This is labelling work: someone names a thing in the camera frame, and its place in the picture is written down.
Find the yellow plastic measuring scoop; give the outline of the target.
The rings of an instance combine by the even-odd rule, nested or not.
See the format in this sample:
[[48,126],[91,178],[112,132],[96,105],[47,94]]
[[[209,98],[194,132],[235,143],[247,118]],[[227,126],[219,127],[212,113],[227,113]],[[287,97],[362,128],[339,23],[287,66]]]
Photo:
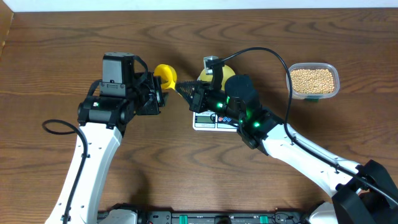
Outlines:
[[176,90],[177,84],[177,72],[175,69],[167,64],[160,64],[155,67],[154,76],[160,77],[161,84],[160,87],[162,90],[174,90],[176,93],[181,95]]

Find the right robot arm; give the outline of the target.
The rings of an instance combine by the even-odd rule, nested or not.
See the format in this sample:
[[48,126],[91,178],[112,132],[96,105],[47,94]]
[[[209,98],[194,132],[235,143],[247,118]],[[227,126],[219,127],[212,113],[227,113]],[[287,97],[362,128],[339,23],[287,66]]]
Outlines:
[[316,183],[332,201],[324,202],[305,223],[397,223],[397,186],[374,160],[365,165],[337,156],[296,132],[263,107],[246,75],[227,79],[224,89],[210,82],[175,86],[194,112],[212,111],[237,122],[237,133],[251,149],[292,166]]

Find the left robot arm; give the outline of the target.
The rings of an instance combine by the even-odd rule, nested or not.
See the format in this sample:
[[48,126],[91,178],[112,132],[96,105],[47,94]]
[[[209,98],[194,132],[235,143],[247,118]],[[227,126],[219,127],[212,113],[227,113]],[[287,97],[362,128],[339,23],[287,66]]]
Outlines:
[[127,124],[135,115],[158,115],[165,105],[160,78],[137,55],[107,52],[102,78],[78,107],[75,152],[47,223],[96,223],[104,184]]

